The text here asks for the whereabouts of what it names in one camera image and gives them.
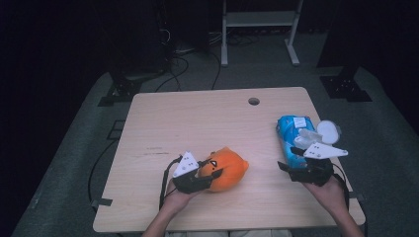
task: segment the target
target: wooden table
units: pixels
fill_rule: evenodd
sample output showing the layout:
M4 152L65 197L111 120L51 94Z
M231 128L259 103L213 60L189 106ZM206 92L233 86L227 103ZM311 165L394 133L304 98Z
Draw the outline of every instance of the wooden table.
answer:
M278 167L277 161L285 158L276 125L285 115L309 116L315 125L320 122L303 88L136 95L103 193L112 204L99 206L94 229L144 231L158 211L168 164L186 150L204 160L224 146L249 162L244 178L227 192L195 197L168 230L334 226L308 190ZM338 159L332 161L340 166ZM350 212L358 224L365 222L355 198Z

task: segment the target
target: plush toy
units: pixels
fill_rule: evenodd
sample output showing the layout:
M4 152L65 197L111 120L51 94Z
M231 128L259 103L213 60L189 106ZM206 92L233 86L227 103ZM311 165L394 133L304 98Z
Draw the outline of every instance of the plush toy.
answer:
M226 191L237 185L249 167L247 161L228 147L213 152L206 161L208 162L198 172L199 177L210 176L215 171L221 172L210 185L209 190L213 192Z

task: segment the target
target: cable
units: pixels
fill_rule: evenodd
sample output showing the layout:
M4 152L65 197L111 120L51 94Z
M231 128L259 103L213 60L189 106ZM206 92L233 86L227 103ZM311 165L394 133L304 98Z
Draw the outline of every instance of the cable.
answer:
M102 157L104 156L104 154L108 151L108 149L116 142L117 140L113 140L111 143L109 143L109 145L102 151L102 153L98 156L98 158L96 158L95 164L93 165L92 169L90 170L90 175L89 175L89 181L88 181L88 185L87 185L87 194L89 196L89 202L92 203L92 192L91 192L91 188L90 185L92 183L92 177L93 177L93 173L96 169L96 166L98 165L99 161L102 159Z
M166 192L166 185L167 185L167 179L168 179L168 176L169 176L169 171L170 171L170 168L171 168L174 164L181 162L182 158L183 158L183 156L182 156L182 155L180 155L178 158L176 158L176 159L174 159L172 162L170 162L170 164L167 166L166 170L165 170L165 171L164 171L164 173L163 173L163 181L161 182L161 191L160 191L159 209L163 206L164 199L165 199L168 195L172 194L172 193L176 190L176 189L175 189L175 190L171 191L169 194L165 195L165 192Z
M171 192L169 192L164 198L167 198L168 196L170 196L173 192L175 192L178 188L173 189Z
M364 236L368 237L368 219L367 219L366 211L365 211L363 202L359 201L359 204L360 204L361 210L364 213L364 216L366 217L366 222L364 223Z
M173 80L173 79L176 79L176 81L178 82L178 90L180 90L180 83L179 83L179 81L178 81L178 76L180 76L180 75L182 75L182 74L184 74L185 72L186 72L186 70L188 70L188 68L189 68L189 62L186 60L186 59L184 59L184 58L182 58L182 57L174 57L174 58L177 58L177 59L180 59L180 60L183 60L185 63L186 63L186 67L185 67L185 69L183 69L179 74L177 74L177 75L175 75L175 74L173 74L172 73L172 75L173 75L173 77L171 77L171 78L169 78L169 79L167 79L166 81L164 81L163 83L161 83L158 87L157 87L157 89L154 91L154 92L158 92L158 90L160 90L160 88L162 87L162 86L164 86L164 84L166 84L167 82L169 82L170 80Z
M177 75L175 75L174 73L173 73L173 71L172 71L172 67L169 67L169 72L170 72L170 74L172 74L172 76L175 78L175 80L176 80L176 83L178 84L178 91L182 91L182 89L181 89L181 83L179 82L179 79L178 79L178 77L177 77Z
M220 32L209 33L209 45L215 46L217 42L221 41L221 36L222 34ZM184 56L193 52L197 52L197 50L194 47L187 48L187 49L176 49L173 53L175 53L176 56Z
M337 166L336 164L333 164L333 166L335 166L336 168L338 168L340 170L340 172L342 173L342 176L343 176L343 181L346 185L346 176L345 176L345 173L343 173L343 170L339 166Z
M166 42L162 42L163 44L167 44L167 42L169 42L170 41L170 32L169 31L167 31L166 29L160 29L160 32L166 32L167 33L167 40L166 40Z
M221 71L221 62L219 61L219 58L215 55L215 53L211 52L211 54L215 57L216 61L218 62L218 71L216 72L215 79L213 80L213 83L211 86L211 89L213 90L213 88L215 87L215 83L218 80L219 73Z

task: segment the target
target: white shelf frame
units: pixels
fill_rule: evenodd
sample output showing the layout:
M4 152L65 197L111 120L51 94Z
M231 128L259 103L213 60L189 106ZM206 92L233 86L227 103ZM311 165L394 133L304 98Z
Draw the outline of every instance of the white shelf frame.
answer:
M276 27L291 26L291 34L285 39L287 51L289 52L292 64L299 66L299 60L293 49L296 27L298 26L299 16L303 0L298 0L295 11L282 12L227 12L227 0L223 1L222 6L222 44L221 44L221 65L228 65L227 54L227 28L230 27Z

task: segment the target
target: person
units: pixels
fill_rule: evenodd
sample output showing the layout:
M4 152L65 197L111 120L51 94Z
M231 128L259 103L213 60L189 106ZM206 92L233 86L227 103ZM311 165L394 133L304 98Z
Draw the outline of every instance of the person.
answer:
M347 237L363 237L364 234L361 231L360 227L355 222L354 218L348 211L348 208L345 203L343 189L340 182L331 177L330 180L324 184L322 187L318 187L314 184L302 183L317 199L317 201L327 210L327 212L332 216L336 222L339 231L342 236ZM166 234L166 228L169 225L170 221L178 214L182 209L184 209L189 201L195 196L199 195L201 192L196 192L192 194L184 194L175 189L175 185L171 180L167 187L167 197L164 200L164 204L148 225L147 229L142 233L142 237L160 237ZM235 233L235 235L230 236L269 236L261 234L260 230L252 231L240 231ZM292 236L290 231L287 230L278 230L279 235L275 236ZM228 236L226 233L223 235L223 232L211 232L208 236L214 236L215 234L219 236Z

